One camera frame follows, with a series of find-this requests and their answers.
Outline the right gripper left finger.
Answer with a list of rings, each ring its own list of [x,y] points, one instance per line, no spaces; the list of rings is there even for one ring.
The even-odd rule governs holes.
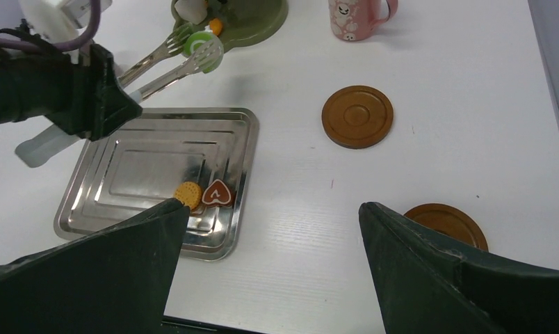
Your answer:
[[[188,218],[168,199],[0,264],[0,333],[159,333]]]

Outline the orange fish cake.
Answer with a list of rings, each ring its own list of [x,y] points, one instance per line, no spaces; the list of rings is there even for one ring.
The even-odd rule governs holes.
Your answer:
[[[218,18],[213,18],[208,23],[208,31],[212,32],[214,35],[219,36],[223,30],[223,23]]]

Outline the green swiss roll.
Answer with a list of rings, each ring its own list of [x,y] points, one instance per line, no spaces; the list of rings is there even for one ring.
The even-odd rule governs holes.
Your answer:
[[[198,31],[191,34],[185,41],[182,54],[188,58],[197,55],[205,64],[200,66],[203,73],[213,72],[222,63],[224,47],[220,39],[212,32]]]

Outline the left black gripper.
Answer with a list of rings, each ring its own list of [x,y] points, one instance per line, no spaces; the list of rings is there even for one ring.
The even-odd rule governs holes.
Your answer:
[[[98,141],[141,116],[112,53],[92,44],[89,56],[74,64],[60,53],[11,56],[0,48],[0,124],[45,116],[69,135]]]

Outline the white swiss roll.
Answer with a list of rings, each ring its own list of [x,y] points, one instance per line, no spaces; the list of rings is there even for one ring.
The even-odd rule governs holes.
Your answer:
[[[202,23],[208,15],[206,0],[177,0],[173,7],[182,20],[191,24]]]

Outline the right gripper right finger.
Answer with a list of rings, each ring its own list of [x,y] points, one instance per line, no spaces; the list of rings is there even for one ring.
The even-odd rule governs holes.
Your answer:
[[[387,333],[559,333],[559,270],[488,253],[378,202],[359,226]]]

